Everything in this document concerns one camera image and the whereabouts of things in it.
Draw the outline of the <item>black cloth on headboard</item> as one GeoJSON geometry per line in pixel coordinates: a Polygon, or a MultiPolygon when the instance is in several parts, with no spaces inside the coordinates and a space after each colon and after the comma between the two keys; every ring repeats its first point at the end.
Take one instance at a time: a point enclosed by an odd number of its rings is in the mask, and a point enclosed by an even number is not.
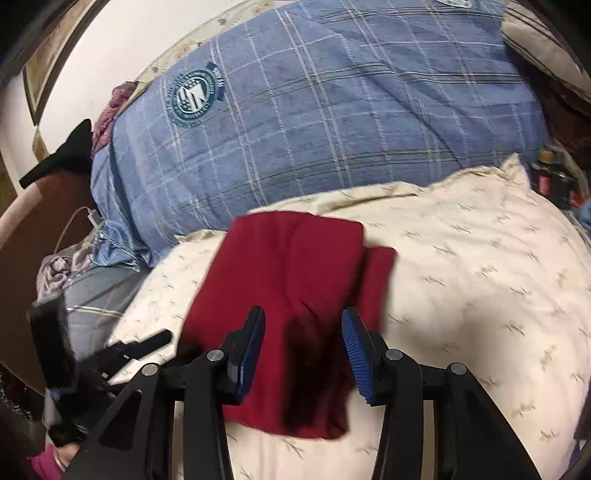
{"type": "Polygon", "coordinates": [[[91,151],[91,121],[84,119],[53,154],[43,159],[19,180],[19,185],[22,189],[26,189],[29,185],[57,170],[89,175],[92,164],[91,151]]]}

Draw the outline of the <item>grey striped bed sheet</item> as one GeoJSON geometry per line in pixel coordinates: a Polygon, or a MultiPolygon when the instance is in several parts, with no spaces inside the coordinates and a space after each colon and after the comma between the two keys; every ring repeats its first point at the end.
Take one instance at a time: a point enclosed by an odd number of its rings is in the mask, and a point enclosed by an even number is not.
{"type": "Polygon", "coordinates": [[[68,335],[77,360],[102,350],[150,273],[145,265],[96,266],[74,274],[63,288],[68,335]]]}

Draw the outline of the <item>blue plaid pillow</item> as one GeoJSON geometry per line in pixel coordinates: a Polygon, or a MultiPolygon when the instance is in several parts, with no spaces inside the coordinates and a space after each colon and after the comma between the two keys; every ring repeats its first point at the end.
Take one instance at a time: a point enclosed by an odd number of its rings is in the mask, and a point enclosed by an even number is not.
{"type": "Polygon", "coordinates": [[[156,264],[179,236],[288,198],[425,186],[548,141],[499,1],[297,1],[153,80],[93,160],[94,260],[156,264]]]}

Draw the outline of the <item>dark red shirt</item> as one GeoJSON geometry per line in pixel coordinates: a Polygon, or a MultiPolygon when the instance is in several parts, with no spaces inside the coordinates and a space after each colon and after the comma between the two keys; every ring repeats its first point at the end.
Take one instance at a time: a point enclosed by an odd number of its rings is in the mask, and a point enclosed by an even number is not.
{"type": "Polygon", "coordinates": [[[369,247],[359,222],[266,212],[233,222],[188,312],[179,350],[221,346],[249,310],[263,308],[266,334],[252,389],[224,417],[267,433],[335,440],[349,430],[353,373],[342,312],[354,307],[381,327],[397,252],[369,247]]]}

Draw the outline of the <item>dark bottle red label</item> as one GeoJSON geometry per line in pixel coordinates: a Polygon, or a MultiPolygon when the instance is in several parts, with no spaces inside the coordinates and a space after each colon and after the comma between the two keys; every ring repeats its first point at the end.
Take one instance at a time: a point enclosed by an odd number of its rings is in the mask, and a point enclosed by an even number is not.
{"type": "Polygon", "coordinates": [[[557,205],[559,200],[556,193],[558,173],[555,152],[548,148],[541,148],[538,151],[537,161],[531,165],[532,189],[554,205],[557,205]]]}

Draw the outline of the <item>beige striped pillow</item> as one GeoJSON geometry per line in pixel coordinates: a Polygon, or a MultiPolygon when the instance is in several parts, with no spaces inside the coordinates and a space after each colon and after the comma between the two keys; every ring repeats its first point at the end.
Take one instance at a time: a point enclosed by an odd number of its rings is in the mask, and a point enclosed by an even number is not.
{"type": "Polygon", "coordinates": [[[559,80],[582,99],[590,101],[590,76],[542,22],[517,1],[506,1],[502,20],[504,41],[548,76],[559,80]]]}

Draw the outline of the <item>dark brown wooden headboard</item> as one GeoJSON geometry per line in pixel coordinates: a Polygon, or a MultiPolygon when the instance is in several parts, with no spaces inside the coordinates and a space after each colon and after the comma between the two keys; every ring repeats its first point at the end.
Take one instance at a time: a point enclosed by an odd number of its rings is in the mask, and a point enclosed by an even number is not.
{"type": "Polygon", "coordinates": [[[38,393],[45,388],[26,312],[36,276],[57,244],[68,247],[92,229],[90,179],[55,171],[24,189],[1,216],[1,364],[38,393]]]}

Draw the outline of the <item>white phone charger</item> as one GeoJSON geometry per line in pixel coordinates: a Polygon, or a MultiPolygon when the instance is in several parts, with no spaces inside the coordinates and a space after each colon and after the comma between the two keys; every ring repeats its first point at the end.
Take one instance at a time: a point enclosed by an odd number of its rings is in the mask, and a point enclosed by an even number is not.
{"type": "Polygon", "coordinates": [[[88,210],[87,218],[94,228],[99,227],[102,223],[102,217],[95,209],[88,210]]]}

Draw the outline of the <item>crumpled grey cloth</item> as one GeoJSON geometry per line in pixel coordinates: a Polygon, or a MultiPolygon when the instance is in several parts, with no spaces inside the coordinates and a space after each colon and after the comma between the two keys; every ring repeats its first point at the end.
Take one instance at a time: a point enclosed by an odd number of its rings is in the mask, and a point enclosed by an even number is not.
{"type": "Polygon", "coordinates": [[[36,276],[37,301],[62,291],[67,283],[93,265],[94,245],[83,240],[43,258],[36,276]]]}

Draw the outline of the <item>maroon patterned cloth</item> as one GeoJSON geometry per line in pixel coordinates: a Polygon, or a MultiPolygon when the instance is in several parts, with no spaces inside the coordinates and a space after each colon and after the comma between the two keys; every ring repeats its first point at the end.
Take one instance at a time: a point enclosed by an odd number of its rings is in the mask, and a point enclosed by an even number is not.
{"type": "Polygon", "coordinates": [[[137,83],[135,81],[126,81],[112,90],[107,105],[93,125],[92,156],[95,156],[99,150],[104,148],[110,142],[114,122],[136,88],[137,83]]]}

